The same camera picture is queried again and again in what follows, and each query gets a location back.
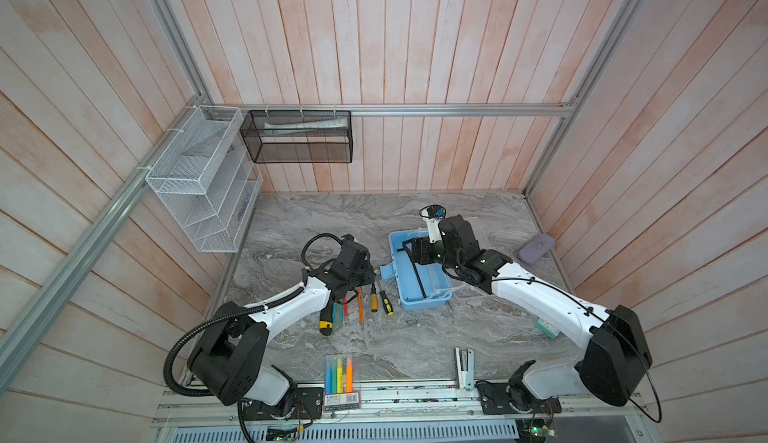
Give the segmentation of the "black hex key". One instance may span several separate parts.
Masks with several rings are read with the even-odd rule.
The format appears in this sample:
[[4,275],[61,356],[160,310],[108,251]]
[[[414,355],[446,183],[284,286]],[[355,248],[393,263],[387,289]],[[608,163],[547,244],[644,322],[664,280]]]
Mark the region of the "black hex key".
[[418,283],[418,286],[419,286],[419,290],[420,290],[420,292],[421,292],[421,295],[422,295],[422,297],[423,297],[424,299],[426,299],[426,298],[427,298],[427,295],[426,295],[426,292],[425,292],[425,288],[424,288],[424,286],[423,286],[423,282],[422,282],[422,280],[421,280],[421,277],[420,277],[420,275],[419,275],[418,269],[417,269],[417,267],[416,267],[416,259],[415,259],[415,257],[414,257],[414,253],[413,253],[413,251],[412,251],[413,242],[414,242],[414,240],[413,240],[413,239],[409,239],[409,240],[406,240],[406,241],[403,243],[403,245],[402,245],[402,249],[403,249],[403,250],[406,252],[406,254],[408,255],[408,258],[409,258],[409,261],[411,262],[411,266],[412,266],[412,268],[413,268],[413,272],[414,272],[415,278],[416,278],[416,280],[417,280],[417,283]]

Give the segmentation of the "large black yellow screwdriver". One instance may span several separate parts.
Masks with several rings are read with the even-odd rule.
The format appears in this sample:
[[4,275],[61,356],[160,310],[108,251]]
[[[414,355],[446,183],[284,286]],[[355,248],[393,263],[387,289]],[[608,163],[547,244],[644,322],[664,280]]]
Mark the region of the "large black yellow screwdriver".
[[334,301],[329,299],[319,313],[319,331],[323,336],[330,336],[333,332]]

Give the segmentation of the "blue plastic tool box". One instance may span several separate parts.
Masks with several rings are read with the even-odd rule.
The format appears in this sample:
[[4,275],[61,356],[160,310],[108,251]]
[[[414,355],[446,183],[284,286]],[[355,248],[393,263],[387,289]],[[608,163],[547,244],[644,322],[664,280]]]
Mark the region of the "blue plastic tool box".
[[380,268],[384,280],[395,279],[406,311],[444,305],[454,292],[454,281],[481,287],[489,281],[478,264],[482,248],[471,223],[462,216],[447,217],[439,205],[420,212],[424,229],[389,235],[392,262]]

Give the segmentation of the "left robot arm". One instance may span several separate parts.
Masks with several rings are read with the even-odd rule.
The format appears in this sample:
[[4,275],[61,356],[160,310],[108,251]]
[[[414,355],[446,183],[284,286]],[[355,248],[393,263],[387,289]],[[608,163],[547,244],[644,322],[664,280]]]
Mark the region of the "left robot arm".
[[369,250],[350,235],[322,233],[310,242],[332,239],[338,255],[310,265],[306,243],[299,283],[271,299],[246,306],[229,302],[214,316],[184,334],[169,350],[163,378],[173,392],[216,397],[223,405],[260,404],[273,418],[299,411],[295,382],[282,370],[263,364],[268,343],[308,315],[319,315],[323,336],[333,332],[333,310],[348,293],[374,283]]

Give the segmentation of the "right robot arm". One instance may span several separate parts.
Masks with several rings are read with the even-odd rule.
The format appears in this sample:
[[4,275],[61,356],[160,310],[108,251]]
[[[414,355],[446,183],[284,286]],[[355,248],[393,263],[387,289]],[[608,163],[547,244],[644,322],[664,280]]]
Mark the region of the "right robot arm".
[[440,205],[424,207],[419,215],[428,234],[405,246],[414,264],[437,264],[446,276],[523,308],[579,349],[569,358],[524,362],[504,386],[503,400],[512,411],[536,413],[551,399],[582,394],[622,407],[651,378],[651,352],[633,310],[609,309],[539,279],[512,257],[481,247],[470,223],[448,216]]

